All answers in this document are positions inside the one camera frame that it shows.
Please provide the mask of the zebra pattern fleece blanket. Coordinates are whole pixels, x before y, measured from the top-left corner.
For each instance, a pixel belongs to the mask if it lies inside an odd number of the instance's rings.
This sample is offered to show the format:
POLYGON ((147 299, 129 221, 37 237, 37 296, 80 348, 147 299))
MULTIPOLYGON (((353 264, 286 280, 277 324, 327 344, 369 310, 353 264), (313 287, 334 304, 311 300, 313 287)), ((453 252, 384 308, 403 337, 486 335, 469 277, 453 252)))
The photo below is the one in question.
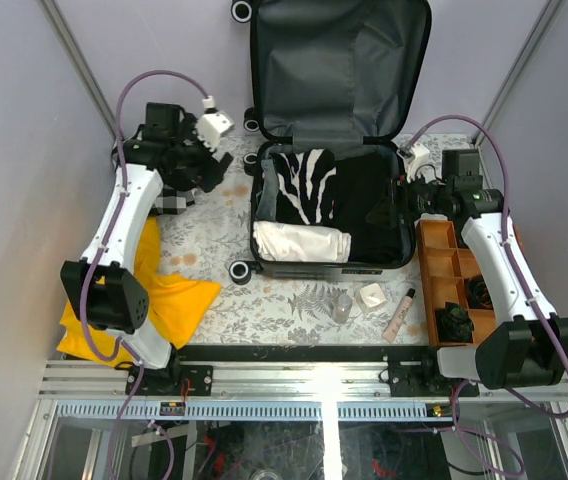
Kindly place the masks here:
POLYGON ((256 220, 307 226, 333 221, 337 165, 332 152, 273 153, 260 166, 256 220))

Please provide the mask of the small clear glass bottle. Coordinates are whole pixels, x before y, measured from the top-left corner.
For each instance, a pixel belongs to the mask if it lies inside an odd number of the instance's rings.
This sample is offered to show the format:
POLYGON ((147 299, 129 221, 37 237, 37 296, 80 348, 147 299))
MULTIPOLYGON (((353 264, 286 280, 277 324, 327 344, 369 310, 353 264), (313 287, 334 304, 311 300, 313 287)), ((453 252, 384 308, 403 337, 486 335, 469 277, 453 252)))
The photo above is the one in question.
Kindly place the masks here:
POLYGON ((344 324, 348 321, 353 307, 352 298, 346 294, 339 294, 333 301, 332 319, 337 324, 344 324))

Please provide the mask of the cream white cloth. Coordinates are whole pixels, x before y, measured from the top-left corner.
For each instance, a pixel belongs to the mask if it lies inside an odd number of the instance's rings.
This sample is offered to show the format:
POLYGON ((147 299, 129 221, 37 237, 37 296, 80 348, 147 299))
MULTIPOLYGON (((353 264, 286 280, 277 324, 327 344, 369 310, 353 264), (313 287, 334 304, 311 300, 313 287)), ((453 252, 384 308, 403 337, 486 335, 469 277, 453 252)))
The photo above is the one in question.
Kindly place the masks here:
POLYGON ((256 221, 253 239, 259 256, 275 262, 345 263, 351 253, 352 237, 338 229, 256 221))

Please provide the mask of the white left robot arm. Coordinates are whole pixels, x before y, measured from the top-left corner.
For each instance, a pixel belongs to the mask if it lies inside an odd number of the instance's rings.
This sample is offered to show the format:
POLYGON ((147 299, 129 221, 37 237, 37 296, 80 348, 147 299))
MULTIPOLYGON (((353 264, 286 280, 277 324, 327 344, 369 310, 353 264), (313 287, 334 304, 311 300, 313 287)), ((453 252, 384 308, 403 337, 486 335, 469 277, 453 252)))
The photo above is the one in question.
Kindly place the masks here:
POLYGON ((210 192, 223 180, 233 158, 216 154, 233 120, 212 96, 195 116, 174 104, 149 103, 135 137, 117 136, 115 185, 89 246, 76 261, 63 263, 60 277, 92 353, 115 357, 91 337, 103 331, 117 349, 150 368, 148 382, 161 394, 176 392, 182 369, 170 362, 172 346, 150 319, 147 290, 134 277, 134 259, 144 225, 163 189, 210 192))

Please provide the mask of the black garment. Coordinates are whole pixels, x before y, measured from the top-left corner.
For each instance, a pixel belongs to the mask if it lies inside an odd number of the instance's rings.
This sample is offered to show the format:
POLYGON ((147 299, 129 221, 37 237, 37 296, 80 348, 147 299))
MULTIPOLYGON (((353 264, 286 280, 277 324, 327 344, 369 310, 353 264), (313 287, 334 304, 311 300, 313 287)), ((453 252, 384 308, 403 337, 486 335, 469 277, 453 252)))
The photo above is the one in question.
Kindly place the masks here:
POLYGON ((371 225, 367 214, 383 195, 390 195, 390 181, 398 174, 396 157, 385 151, 340 159, 332 226, 352 237, 349 260, 355 263, 398 268, 406 261, 411 242, 397 219, 393 225, 371 225))

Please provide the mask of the black white checkered cloth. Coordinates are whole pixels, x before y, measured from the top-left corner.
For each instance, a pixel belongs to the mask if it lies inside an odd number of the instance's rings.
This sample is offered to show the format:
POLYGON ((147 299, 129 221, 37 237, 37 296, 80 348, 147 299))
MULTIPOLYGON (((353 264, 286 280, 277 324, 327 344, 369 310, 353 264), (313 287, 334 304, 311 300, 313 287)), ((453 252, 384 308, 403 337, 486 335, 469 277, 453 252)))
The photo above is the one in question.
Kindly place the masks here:
POLYGON ((195 204, 194 191, 179 191, 164 186, 150 208, 150 216, 180 215, 195 204))

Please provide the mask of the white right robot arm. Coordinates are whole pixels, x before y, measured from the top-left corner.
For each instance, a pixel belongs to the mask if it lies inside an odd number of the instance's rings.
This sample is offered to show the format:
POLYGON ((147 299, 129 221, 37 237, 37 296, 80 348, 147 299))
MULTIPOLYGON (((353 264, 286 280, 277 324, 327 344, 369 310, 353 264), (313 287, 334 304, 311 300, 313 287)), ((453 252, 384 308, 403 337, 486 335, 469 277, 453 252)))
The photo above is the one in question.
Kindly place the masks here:
POLYGON ((414 223, 424 214, 452 221, 475 257, 496 327, 476 346, 441 346, 420 369, 422 387, 442 394, 456 379, 491 390, 556 385, 568 374, 568 317, 539 289, 522 254, 504 193, 486 189, 476 150, 442 155, 442 179, 390 180, 374 210, 378 219, 414 223))

